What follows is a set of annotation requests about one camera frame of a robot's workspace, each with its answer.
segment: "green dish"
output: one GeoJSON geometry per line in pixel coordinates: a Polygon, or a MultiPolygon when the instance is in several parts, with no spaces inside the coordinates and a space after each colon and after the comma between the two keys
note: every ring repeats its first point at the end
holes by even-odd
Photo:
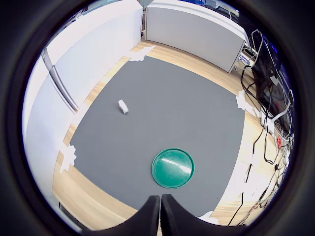
{"type": "Polygon", "coordinates": [[[194,173],[192,157],[179,148],[161,151],[153,160],[152,176],[164,188],[180,188],[187,184],[194,173]]]}

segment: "white partition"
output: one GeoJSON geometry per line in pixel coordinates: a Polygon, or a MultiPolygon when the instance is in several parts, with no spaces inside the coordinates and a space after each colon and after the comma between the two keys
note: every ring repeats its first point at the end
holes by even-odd
{"type": "Polygon", "coordinates": [[[73,118],[73,112],[48,75],[30,111],[25,152],[35,182],[54,210],[58,208],[58,201],[53,194],[55,165],[62,141],[73,118]]]}
{"type": "Polygon", "coordinates": [[[140,42],[142,12],[137,0],[105,5],[80,17],[47,46],[52,64],[78,107],[102,76],[140,42]]]}
{"type": "Polygon", "coordinates": [[[232,20],[205,7],[178,0],[147,6],[145,37],[203,58],[231,72],[246,39],[232,20]]]}
{"type": "Polygon", "coordinates": [[[22,111],[22,135],[23,142],[25,147],[26,141],[26,128],[29,122],[31,109],[35,98],[38,94],[40,87],[42,86],[44,80],[48,76],[49,71],[45,66],[43,58],[40,56],[35,63],[35,66],[31,72],[28,85],[26,87],[24,102],[23,102],[23,111],[22,111]]]}

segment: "small white object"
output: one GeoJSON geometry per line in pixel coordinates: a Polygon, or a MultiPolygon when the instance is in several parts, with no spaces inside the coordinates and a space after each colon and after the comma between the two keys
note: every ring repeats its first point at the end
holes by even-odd
{"type": "Polygon", "coordinates": [[[254,117],[256,116],[254,112],[254,108],[245,101],[245,91],[238,91],[238,96],[236,96],[237,108],[241,108],[242,110],[246,110],[251,113],[254,117]]]}
{"type": "Polygon", "coordinates": [[[143,61],[144,56],[148,54],[154,47],[155,45],[151,47],[144,47],[139,52],[128,51],[125,53],[125,56],[130,58],[129,61],[143,61]]]}
{"type": "Polygon", "coordinates": [[[275,86],[277,86],[277,84],[279,83],[279,80],[274,75],[270,77],[270,79],[275,84],[275,86]]]}
{"type": "Polygon", "coordinates": [[[129,111],[127,105],[124,103],[122,99],[118,101],[118,105],[124,114],[126,114],[129,111]]]}
{"type": "Polygon", "coordinates": [[[62,173],[63,170],[69,170],[70,164],[74,166],[74,160],[77,156],[74,154],[75,147],[73,145],[66,146],[64,142],[62,142],[60,151],[63,153],[63,163],[61,164],[59,173],[62,173]]]}

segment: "white cabinet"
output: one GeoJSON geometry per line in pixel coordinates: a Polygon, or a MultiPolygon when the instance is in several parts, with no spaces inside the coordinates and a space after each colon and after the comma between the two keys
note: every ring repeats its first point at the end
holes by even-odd
{"type": "Polygon", "coordinates": [[[203,58],[230,72],[245,41],[245,31],[205,7],[178,0],[154,0],[146,11],[146,39],[203,58]]]}

